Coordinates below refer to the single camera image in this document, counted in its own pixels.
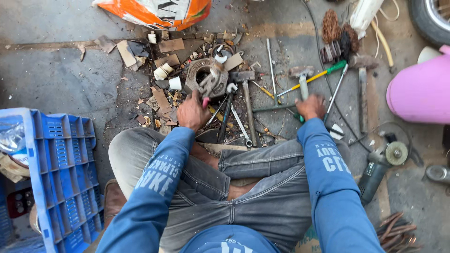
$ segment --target angle grinder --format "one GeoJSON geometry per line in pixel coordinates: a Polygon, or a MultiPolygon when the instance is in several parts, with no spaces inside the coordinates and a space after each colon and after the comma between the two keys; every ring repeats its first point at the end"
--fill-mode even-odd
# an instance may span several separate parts
{"type": "Polygon", "coordinates": [[[381,149],[381,151],[378,149],[369,153],[367,156],[369,164],[358,184],[363,206],[372,201],[386,171],[392,166],[405,163],[408,158],[408,148],[404,143],[397,141],[394,134],[389,134],[385,137],[387,139],[387,146],[381,149]]]}

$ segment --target person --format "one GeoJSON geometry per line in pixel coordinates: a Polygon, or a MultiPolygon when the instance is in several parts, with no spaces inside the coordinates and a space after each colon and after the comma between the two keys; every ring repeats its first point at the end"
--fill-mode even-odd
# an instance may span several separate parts
{"type": "Polygon", "coordinates": [[[194,91],[167,137],[139,127],[109,158],[127,202],[98,247],[105,252],[288,253],[311,223],[322,252],[384,252],[361,205],[348,146],[325,129],[324,99],[296,100],[297,139],[212,157],[194,142],[210,114],[194,91]],[[233,179],[259,177],[238,187],[233,179]]]}

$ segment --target concrete floor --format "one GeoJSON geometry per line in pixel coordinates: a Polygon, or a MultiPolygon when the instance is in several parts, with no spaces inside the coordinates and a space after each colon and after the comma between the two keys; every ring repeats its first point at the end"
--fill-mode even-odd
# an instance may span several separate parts
{"type": "MultiPolygon", "coordinates": [[[[214,0],[210,16],[195,26],[199,32],[244,32],[242,25],[245,24],[249,34],[241,40],[239,49],[244,50],[243,58],[249,64],[255,61],[261,64],[262,68],[257,67],[256,70],[266,76],[258,82],[270,91],[273,89],[266,38],[270,38],[272,57],[276,61],[274,70],[282,87],[277,87],[278,92],[297,84],[296,80],[286,76],[287,69],[312,65],[316,71],[321,70],[314,26],[300,0],[285,0],[282,4],[271,0],[249,2],[247,13],[243,10],[244,0],[214,0]],[[230,10],[225,8],[229,4],[232,5],[230,10]]],[[[446,252],[448,250],[445,249],[450,248],[447,240],[450,229],[445,227],[450,219],[447,215],[450,205],[445,186],[422,179],[425,167],[446,163],[441,146],[442,126],[404,122],[392,115],[386,104],[386,88],[391,79],[400,70],[415,64],[420,50],[428,45],[412,27],[406,3],[407,0],[399,1],[400,17],[395,22],[389,22],[379,15],[379,27],[391,46],[396,71],[390,74],[384,49],[380,46],[378,58],[381,57],[381,64],[375,70],[378,75],[374,77],[373,72],[369,73],[369,124],[376,127],[382,122],[393,120],[404,126],[411,134],[413,145],[424,165],[417,166],[408,161],[404,166],[391,169],[366,211],[375,225],[392,212],[404,211],[405,217],[418,226],[416,235],[418,241],[425,244],[424,252],[446,252]]],[[[336,10],[341,22],[349,19],[353,7],[349,1],[311,1],[310,6],[319,29],[323,15],[329,8],[336,10]]],[[[70,113],[95,118],[98,144],[94,155],[99,181],[104,186],[114,177],[109,165],[108,144],[120,131],[137,126],[135,121],[129,121],[128,118],[133,110],[136,111],[137,99],[149,93],[149,70],[141,68],[135,73],[122,69],[117,50],[106,54],[90,48],[80,63],[80,52],[73,45],[64,44],[69,48],[59,50],[43,49],[42,44],[28,45],[26,50],[15,50],[15,46],[5,50],[4,45],[90,41],[103,34],[111,39],[125,39],[142,37],[142,32],[139,29],[135,32],[126,31],[121,19],[102,9],[90,7],[90,0],[78,0],[76,4],[70,2],[70,5],[68,2],[41,0],[39,6],[29,0],[20,0],[14,3],[2,2],[0,7],[0,21],[4,24],[0,27],[0,108],[29,107],[38,108],[44,113],[70,113]],[[41,6],[53,8],[36,11],[41,6]],[[128,77],[129,81],[121,80],[123,76],[128,77]]],[[[391,16],[396,11],[391,1],[384,3],[383,9],[391,16]]],[[[195,30],[192,27],[186,32],[195,30]]],[[[367,37],[362,40],[361,52],[374,55],[377,46],[375,34],[372,28],[367,33],[367,37]]],[[[336,105],[351,127],[359,133],[357,78],[357,71],[348,72],[336,105]]],[[[331,74],[329,79],[334,90],[339,73],[331,74]]],[[[330,96],[323,78],[312,82],[309,89],[310,93],[330,96]]],[[[250,90],[254,108],[272,105],[272,100],[255,85],[250,84],[250,90]]],[[[283,102],[293,103],[295,97],[300,95],[299,92],[288,93],[282,99],[283,102]]],[[[236,97],[238,104],[242,102],[240,95],[236,97]]],[[[144,106],[139,111],[151,113],[144,106]]],[[[286,139],[295,138],[301,126],[282,110],[256,113],[255,118],[272,133],[286,139]]],[[[345,141],[356,139],[335,108],[328,122],[342,126],[346,133],[345,141]]],[[[407,142],[405,135],[394,126],[384,126],[382,130],[394,132],[400,140],[407,142]]],[[[375,140],[375,148],[382,143],[377,135],[371,135],[364,140],[366,146],[371,140],[375,140]]],[[[353,145],[351,150],[349,167],[358,180],[367,165],[367,151],[359,144],[353,145]]]]}

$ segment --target bare foot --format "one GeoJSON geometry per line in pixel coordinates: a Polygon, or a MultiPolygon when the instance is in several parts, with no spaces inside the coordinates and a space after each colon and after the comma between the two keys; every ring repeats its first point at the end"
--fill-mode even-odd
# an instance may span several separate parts
{"type": "Polygon", "coordinates": [[[206,149],[200,147],[200,145],[196,142],[194,142],[194,145],[192,146],[190,155],[215,168],[216,170],[219,169],[219,159],[210,155],[206,149]]]}
{"type": "Polygon", "coordinates": [[[230,185],[229,190],[228,190],[227,200],[229,201],[229,200],[237,199],[238,197],[246,194],[257,184],[257,182],[258,181],[248,184],[248,185],[244,185],[244,186],[230,185]]]}

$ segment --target gray jeans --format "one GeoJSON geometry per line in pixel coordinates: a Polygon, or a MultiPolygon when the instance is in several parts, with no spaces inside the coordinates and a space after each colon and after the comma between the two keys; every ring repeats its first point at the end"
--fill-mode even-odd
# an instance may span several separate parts
{"type": "MultiPolygon", "coordinates": [[[[109,146],[112,170],[128,198],[164,139],[144,127],[118,134],[109,146]]],[[[337,142],[346,162],[348,146],[337,142]]],[[[311,201],[303,148],[297,140],[254,151],[222,150],[219,170],[190,156],[169,207],[160,246],[178,252],[197,233],[217,225],[252,228],[281,252],[291,252],[311,226],[311,201]],[[227,201],[230,180],[263,177],[248,193],[227,201]]]]}

